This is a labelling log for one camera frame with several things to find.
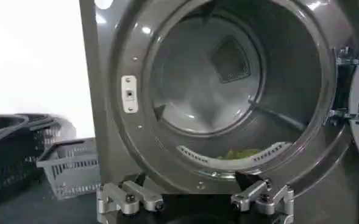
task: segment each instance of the washing machine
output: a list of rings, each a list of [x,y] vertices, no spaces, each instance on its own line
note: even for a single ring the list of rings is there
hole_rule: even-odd
[[[294,223],[359,222],[359,0],[80,1],[103,183],[294,190]]]

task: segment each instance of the black plastic basket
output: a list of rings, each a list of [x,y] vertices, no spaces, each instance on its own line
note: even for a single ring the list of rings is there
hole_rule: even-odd
[[[35,161],[42,153],[37,150],[37,123],[28,116],[0,116],[0,202],[17,194],[43,171]]]
[[[29,123],[27,127],[34,133],[36,142],[35,149],[41,153],[55,143],[56,137],[59,135],[59,123],[48,114],[19,114],[27,116]]]

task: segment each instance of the metal clamp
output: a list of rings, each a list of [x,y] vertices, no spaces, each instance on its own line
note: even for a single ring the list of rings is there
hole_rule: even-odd
[[[134,194],[136,198],[140,198],[145,210],[150,212],[159,212],[164,209],[163,197],[160,194],[156,194],[133,181],[126,181],[123,183],[122,188],[131,194]]]
[[[280,190],[271,190],[268,194],[256,200],[258,211],[264,215],[274,215],[277,206],[282,203],[281,212],[282,224],[293,223],[294,220],[294,191],[289,186]]]
[[[97,220],[107,223],[105,214],[121,210],[125,215],[134,215],[140,210],[140,203],[149,212],[164,209],[163,197],[133,181],[125,181],[121,187],[108,183],[97,190]]]
[[[241,212],[250,210],[250,203],[255,201],[262,193],[267,191],[267,182],[257,181],[240,194],[234,194],[230,198],[234,208]]]
[[[278,212],[281,224],[291,224],[294,220],[294,191],[289,186],[275,190],[269,187],[268,181],[260,180],[242,193],[232,195],[230,201],[240,212],[250,210],[251,203],[255,202],[261,214],[274,215]]]

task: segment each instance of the metal bracket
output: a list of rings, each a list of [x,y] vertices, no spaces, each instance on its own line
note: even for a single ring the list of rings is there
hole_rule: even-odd
[[[338,52],[335,53],[336,65],[359,67],[359,58],[353,58],[352,55],[353,52],[351,48],[344,47],[340,49]],[[330,110],[328,118],[336,117],[340,119],[359,121],[359,112],[349,113],[349,110],[347,108],[337,108],[335,110]]]
[[[242,193],[231,196],[230,201],[240,212],[250,210],[251,203],[255,202],[258,212],[264,215],[274,215],[279,209],[281,224],[291,224],[294,221],[294,191],[289,186],[275,190],[269,188],[268,181],[257,181]]]
[[[359,121],[359,114],[348,113],[346,109],[331,110],[330,117]]]
[[[124,215],[134,215],[140,210],[140,203],[149,212],[164,209],[163,198],[133,181],[125,181],[121,187],[113,183],[105,184],[97,190],[97,220],[107,223],[105,214],[121,210]]]

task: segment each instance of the white wall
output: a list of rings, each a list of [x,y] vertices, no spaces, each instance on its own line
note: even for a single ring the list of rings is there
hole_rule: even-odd
[[[78,0],[0,1],[0,113],[27,112],[94,136]]]

